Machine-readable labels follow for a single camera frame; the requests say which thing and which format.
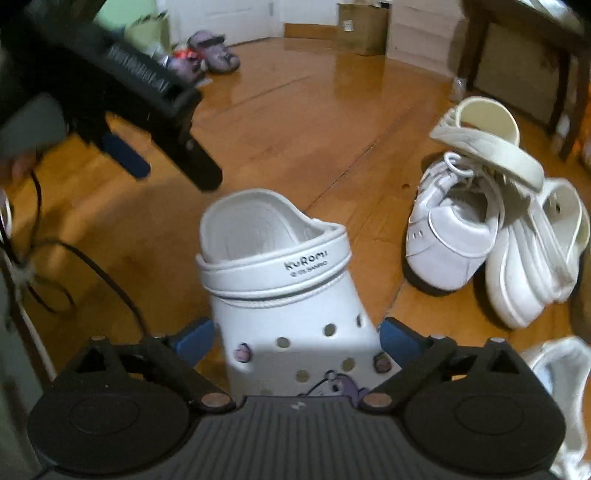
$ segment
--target green wall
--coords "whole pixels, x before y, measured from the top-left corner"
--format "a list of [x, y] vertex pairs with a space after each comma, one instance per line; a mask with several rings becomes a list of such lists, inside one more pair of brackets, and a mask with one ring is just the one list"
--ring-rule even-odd
[[107, 0], [96, 19], [103, 27], [115, 30], [157, 11], [156, 0]]

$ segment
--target white shoe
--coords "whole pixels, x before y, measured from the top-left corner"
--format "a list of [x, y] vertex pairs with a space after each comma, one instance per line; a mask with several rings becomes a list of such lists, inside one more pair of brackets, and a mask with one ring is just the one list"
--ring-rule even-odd
[[538, 195], [508, 181], [504, 197], [507, 225], [486, 262], [486, 289], [499, 317], [521, 328], [570, 297], [589, 243], [589, 215], [565, 179], [546, 179]]
[[540, 379], [566, 419], [566, 437], [552, 465], [563, 480], [587, 480], [591, 468], [583, 460], [587, 433], [583, 420], [583, 394], [591, 371], [591, 349], [578, 337], [546, 342], [522, 357]]
[[314, 394], [331, 375], [340, 379], [331, 391], [349, 394], [398, 371], [393, 362], [389, 372], [374, 368], [382, 349], [347, 270], [343, 225], [310, 219], [278, 193], [255, 189], [211, 205], [200, 239], [197, 263], [236, 399]]
[[517, 122], [496, 100], [467, 98], [447, 111], [430, 136], [536, 192], [543, 186], [542, 165], [519, 148]]
[[445, 153], [419, 185], [406, 236], [409, 267], [439, 290], [462, 288], [485, 262], [504, 216], [495, 179], [473, 160]]

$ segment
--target white sneaker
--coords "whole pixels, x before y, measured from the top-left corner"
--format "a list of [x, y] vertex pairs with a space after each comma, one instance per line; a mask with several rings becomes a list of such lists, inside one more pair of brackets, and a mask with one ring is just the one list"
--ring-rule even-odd
[[495, 179], [473, 160], [445, 153], [419, 185], [406, 236], [409, 267], [439, 290], [462, 288], [485, 262], [504, 216]]
[[552, 465], [563, 480], [591, 478], [587, 433], [583, 420], [583, 394], [591, 371], [591, 349], [578, 337], [546, 342], [522, 354], [566, 419], [566, 437]]

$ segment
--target purple shoe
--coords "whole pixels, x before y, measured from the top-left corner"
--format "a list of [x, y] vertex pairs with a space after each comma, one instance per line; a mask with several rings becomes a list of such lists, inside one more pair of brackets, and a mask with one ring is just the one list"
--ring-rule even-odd
[[224, 44], [225, 35], [214, 35], [209, 30], [199, 30], [189, 38], [189, 48], [207, 62], [213, 73], [231, 73], [240, 68], [240, 59]]

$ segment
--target hand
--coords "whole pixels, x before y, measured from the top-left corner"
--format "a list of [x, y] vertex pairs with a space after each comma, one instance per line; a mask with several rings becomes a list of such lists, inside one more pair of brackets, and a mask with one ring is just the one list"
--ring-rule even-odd
[[37, 163], [35, 152], [19, 155], [14, 161], [0, 161], [0, 184], [7, 185], [21, 181]]

